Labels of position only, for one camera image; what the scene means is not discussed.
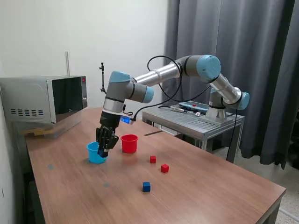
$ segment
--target cart leg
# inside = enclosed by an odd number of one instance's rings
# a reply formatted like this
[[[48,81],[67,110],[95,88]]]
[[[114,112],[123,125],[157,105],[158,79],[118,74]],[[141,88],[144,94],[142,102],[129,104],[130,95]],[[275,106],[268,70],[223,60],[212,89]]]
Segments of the cart leg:
[[[201,149],[205,150],[209,153],[212,152],[212,148],[213,148],[213,139],[204,139],[201,142]]]
[[[238,155],[241,135],[242,135],[243,123],[235,127],[235,133],[233,136],[232,144],[230,145],[230,149],[228,151],[227,161],[234,163],[235,159]]]

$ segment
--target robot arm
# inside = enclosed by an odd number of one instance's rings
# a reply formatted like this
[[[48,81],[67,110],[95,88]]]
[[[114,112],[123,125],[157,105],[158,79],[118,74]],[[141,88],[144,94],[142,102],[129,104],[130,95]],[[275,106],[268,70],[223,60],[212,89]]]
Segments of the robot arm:
[[[244,110],[247,107],[249,94],[233,87],[220,73],[221,63],[217,57],[211,55],[186,56],[176,60],[176,64],[182,75],[197,77],[200,81],[212,86],[211,108],[229,107]],[[149,103],[154,96],[151,86],[180,76],[176,64],[170,63],[136,78],[119,71],[112,72],[100,118],[102,126],[96,130],[99,155],[106,157],[109,149],[113,148],[118,140],[115,129],[119,125],[125,99]]]

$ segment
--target black cable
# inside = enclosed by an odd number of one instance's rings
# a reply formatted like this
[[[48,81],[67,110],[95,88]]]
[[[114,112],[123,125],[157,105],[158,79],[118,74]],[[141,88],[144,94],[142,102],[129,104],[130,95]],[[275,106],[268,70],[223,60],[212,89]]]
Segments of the black cable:
[[[171,61],[176,65],[176,67],[178,68],[178,71],[179,71],[179,74],[180,74],[180,80],[179,80],[178,88],[177,88],[177,90],[175,91],[175,93],[172,95],[172,97],[168,98],[167,100],[164,100],[163,102],[161,102],[161,103],[159,103],[159,104],[154,104],[154,105],[150,105],[150,106],[144,106],[144,107],[140,108],[140,109],[135,113],[134,117],[131,119],[131,120],[133,120],[133,121],[136,121],[137,114],[138,114],[141,110],[143,110],[143,109],[145,109],[145,108],[149,108],[149,107],[159,106],[159,105],[161,105],[161,104],[164,104],[164,103],[170,101],[170,100],[177,94],[177,92],[179,91],[179,88],[180,88],[181,85],[182,85],[182,71],[181,71],[181,68],[178,66],[178,64],[175,62],[175,60],[173,60],[171,57],[164,56],[164,55],[158,55],[158,56],[152,57],[152,58],[148,61],[148,64],[149,64],[153,59],[158,58],[158,57],[164,57],[164,58],[167,58],[167,59],[171,60]]]
[[[150,64],[150,61],[148,62],[147,67],[148,67],[148,70],[151,71],[150,68],[149,68],[149,64]],[[160,89],[162,90],[162,92],[165,94],[165,96],[167,96],[168,98],[170,98],[170,96],[168,96],[167,93],[166,93],[166,92],[164,91],[164,89],[162,88],[161,84],[159,84],[159,86],[160,86]],[[188,99],[188,100],[176,100],[176,99],[172,99],[172,100],[173,100],[173,101],[176,101],[176,102],[186,102],[186,101],[191,101],[191,100],[193,100],[193,99],[199,97],[201,94],[203,94],[208,88],[210,88],[210,86],[208,86],[207,88],[205,88],[205,90],[203,90],[200,94],[198,94],[197,96],[195,96],[195,97],[193,97],[193,98],[191,98],[191,99]]]
[[[124,114],[126,114],[126,115],[128,115],[128,116],[131,116],[131,115],[133,115],[133,112],[125,112],[125,111],[122,111]]]
[[[170,106],[159,106],[158,108],[162,108],[162,107],[166,107],[166,108],[170,108]]]
[[[237,117],[238,117],[238,110],[235,111],[235,125],[237,123]],[[232,144],[232,141],[233,141],[233,137],[234,137],[234,133],[235,133],[235,125],[234,125],[234,129],[233,129],[232,137],[230,138],[230,143],[228,146],[228,153],[230,150],[230,145]]]

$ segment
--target blue cup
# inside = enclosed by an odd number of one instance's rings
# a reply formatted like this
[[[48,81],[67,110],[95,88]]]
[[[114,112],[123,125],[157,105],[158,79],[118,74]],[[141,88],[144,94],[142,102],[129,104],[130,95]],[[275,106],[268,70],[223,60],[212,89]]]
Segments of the blue cup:
[[[101,164],[106,161],[107,157],[102,158],[98,155],[98,142],[94,141],[87,145],[88,154],[89,154],[89,161],[92,163]]]

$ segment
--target tiled floor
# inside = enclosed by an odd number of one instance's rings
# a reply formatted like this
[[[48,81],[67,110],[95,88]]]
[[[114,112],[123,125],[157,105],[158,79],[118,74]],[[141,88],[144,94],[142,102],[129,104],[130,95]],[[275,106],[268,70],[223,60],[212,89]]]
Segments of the tiled floor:
[[[215,155],[225,159],[226,153],[227,148],[224,148],[215,152]],[[287,192],[282,198],[280,207],[299,217],[299,170],[288,164],[284,170],[280,166],[274,164],[262,165],[259,163],[259,156],[244,159],[241,156],[241,152],[239,152],[235,164],[287,188]],[[299,224],[297,221],[281,212],[278,213],[276,223]]]

